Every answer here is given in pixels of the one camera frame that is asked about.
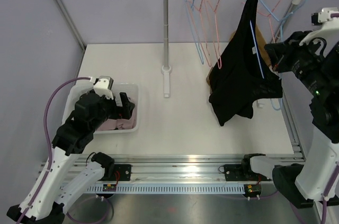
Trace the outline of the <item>mauve pink tank top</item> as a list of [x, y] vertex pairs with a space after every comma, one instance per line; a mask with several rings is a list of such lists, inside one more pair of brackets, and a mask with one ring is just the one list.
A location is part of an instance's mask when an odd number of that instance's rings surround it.
[[132, 116], [130, 119], [108, 119], [99, 128], [98, 131], [111, 131], [111, 130], [129, 130], [133, 129], [137, 123], [137, 105], [133, 108]]

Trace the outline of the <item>brown tank top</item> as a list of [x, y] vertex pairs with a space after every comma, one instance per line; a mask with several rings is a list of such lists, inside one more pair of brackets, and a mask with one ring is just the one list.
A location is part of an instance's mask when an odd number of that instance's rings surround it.
[[[269, 55], [267, 54], [267, 52], [265, 51], [264, 49], [264, 46], [266, 45], [266, 41], [265, 39], [263, 38], [262, 36], [262, 33], [261, 31], [259, 30], [258, 26], [255, 27], [255, 31], [256, 31], [256, 39], [257, 39], [257, 43], [258, 43], [258, 50], [261, 54], [261, 57], [263, 58], [265, 64], [270, 67], [271, 66], [271, 61], [270, 61], [270, 58], [269, 58]], [[210, 79], [209, 79], [209, 76], [211, 74], [211, 72], [213, 71], [213, 68], [211, 68], [209, 70], [209, 73], [206, 77], [206, 82], [209, 86], [209, 92], [212, 93], [212, 89], [211, 89], [211, 84], [210, 84]]]

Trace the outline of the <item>black tank top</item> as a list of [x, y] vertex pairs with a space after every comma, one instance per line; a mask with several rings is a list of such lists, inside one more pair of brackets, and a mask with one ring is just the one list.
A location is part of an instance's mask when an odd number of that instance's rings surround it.
[[281, 79], [271, 72], [253, 38], [257, 4], [246, 0], [237, 30], [221, 54], [222, 66], [209, 74], [209, 103], [220, 126], [235, 115], [251, 119], [259, 99], [283, 96]]

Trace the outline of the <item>pink hanger of green top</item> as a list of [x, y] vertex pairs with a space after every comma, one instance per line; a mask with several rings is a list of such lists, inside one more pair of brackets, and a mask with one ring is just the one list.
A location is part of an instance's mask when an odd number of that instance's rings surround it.
[[209, 49], [208, 42], [209, 26], [204, 8], [204, 0], [195, 0], [194, 6], [195, 6], [194, 9], [195, 20], [199, 31], [201, 50], [202, 54], [204, 55], [204, 65], [211, 68], [212, 67], [211, 52]]

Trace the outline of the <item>blue hanger of mauve top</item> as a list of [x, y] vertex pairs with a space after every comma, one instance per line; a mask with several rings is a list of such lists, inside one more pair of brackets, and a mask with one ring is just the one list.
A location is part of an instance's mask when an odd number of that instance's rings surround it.
[[196, 25], [196, 20], [195, 20], [195, 12], [194, 12], [195, 0], [184, 0], [184, 3], [185, 3], [185, 12], [186, 12], [186, 16], [188, 18], [188, 23], [189, 23], [193, 43], [194, 43], [195, 48], [197, 50], [197, 53], [198, 53], [198, 56], [199, 56], [199, 59], [200, 59], [200, 63], [202, 65], [204, 65], [204, 55], [202, 54], [200, 40], [199, 40], [199, 31], [198, 31], [198, 27]]

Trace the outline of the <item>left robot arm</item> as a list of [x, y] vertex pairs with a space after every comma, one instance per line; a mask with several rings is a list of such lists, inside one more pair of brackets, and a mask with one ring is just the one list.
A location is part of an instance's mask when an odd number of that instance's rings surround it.
[[95, 182], [120, 179], [114, 159], [98, 152], [86, 168], [65, 187], [63, 180], [78, 160], [94, 132], [108, 119], [130, 118], [135, 104], [121, 92], [122, 105], [93, 90], [83, 94], [52, 141], [52, 156], [36, 184], [21, 204], [11, 206], [7, 216], [16, 223], [62, 223], [74, 202]]

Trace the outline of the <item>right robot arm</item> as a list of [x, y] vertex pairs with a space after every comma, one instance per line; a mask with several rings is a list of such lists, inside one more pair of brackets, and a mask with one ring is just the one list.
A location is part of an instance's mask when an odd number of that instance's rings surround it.
[[284, 165], [264, 154], [244, 156], [240, 173], [252, 180], [257, 175], [273, 181], [276, 189], [297, 209], [322, 204], [321, 222], [327, 208], [338, 205], [338, 45], [324, 56], [320, 44], [325, 37], [311, 31], [297, 31], [280, 43], [267, 44], [273, 69], [292, 72], [312, 95], [310, 114], [313, 130], [311, 145], [303, 164]]

